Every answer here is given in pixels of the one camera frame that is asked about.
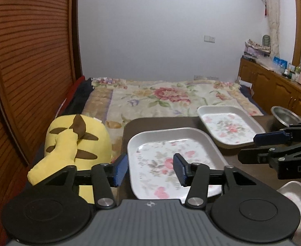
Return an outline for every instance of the pikachu tail plush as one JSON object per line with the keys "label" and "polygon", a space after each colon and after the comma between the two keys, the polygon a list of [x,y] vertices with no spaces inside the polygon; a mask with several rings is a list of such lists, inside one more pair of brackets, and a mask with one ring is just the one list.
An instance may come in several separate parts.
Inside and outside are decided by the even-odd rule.
{"label": "pikachu tail plush", "polygon": [[[60,116],[48,128],[44,158],[27,178],[35,185],[68,165],[88,170],[100,163],[110,163],[111,152],[109,134],[99,120],[79,114]],[[91,186],[80,186],[79,195],[94,203]]]}

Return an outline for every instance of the white wall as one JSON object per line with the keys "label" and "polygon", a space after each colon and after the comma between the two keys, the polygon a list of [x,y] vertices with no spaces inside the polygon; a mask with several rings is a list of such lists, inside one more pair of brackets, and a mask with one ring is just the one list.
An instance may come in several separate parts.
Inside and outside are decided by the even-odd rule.
{"label": "white wall", "polygon": [[295,0],[280,0],[280,58],[292,62],[296,34]]}
{"label": "white wall", "polygon": [[[244,41],[268,33],[261,0],[79,0],[83,73],[180,81],[232,81]],[[216,42],[204,42],[204,35]]]}

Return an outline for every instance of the wall outlet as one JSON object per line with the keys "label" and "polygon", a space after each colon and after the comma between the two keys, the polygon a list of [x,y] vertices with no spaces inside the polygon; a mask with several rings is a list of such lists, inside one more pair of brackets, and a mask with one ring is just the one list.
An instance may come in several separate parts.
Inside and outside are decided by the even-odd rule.
{"label": "wall outlet", "polygon": [[204,42],[210,42],[210,40],[211,40],[211,36],[207,36],[207,35],[204,36]]}
{"label": "wall outlet", "polygon": [[201,79],[205,79],[205,77],[194,75],[194,80],[201,80]]}
{"label": "wall outlet", "polygon": [[207,79],[208,79],[208,80],[217,80],[217,81],[219,80],[218,77],[207,77]]}
{"label": "wall outlet", "polygon": [[211,36],[204,36],[204,42],[211,42],[211,43],[215,43],[215,37],[211,37]]}

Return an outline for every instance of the round black pad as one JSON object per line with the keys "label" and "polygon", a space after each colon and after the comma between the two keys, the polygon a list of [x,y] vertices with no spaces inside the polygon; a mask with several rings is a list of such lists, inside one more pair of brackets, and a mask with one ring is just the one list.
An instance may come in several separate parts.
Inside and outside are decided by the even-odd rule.
{"label": "round black pad", "polygon": [[59,242],[78,233],[91,216],[89,204],[69,188],[40,186],[23,192],[2,210],[2,224],[28,244]]}
{"label": "round black pad", "polygon": [[260,186],[228,191],[214,202],[211,217],[223,232],[252,243],[291,238],[301,221],[292,201]]}

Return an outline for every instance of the white cloth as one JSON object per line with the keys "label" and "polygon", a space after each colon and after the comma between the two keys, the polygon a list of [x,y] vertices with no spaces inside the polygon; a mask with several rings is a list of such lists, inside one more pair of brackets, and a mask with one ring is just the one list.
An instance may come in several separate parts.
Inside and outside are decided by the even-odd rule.
{"label": "white cloth", "polygon": [[271,57],[279,57],[280,0],[266,0],[271,36]]}

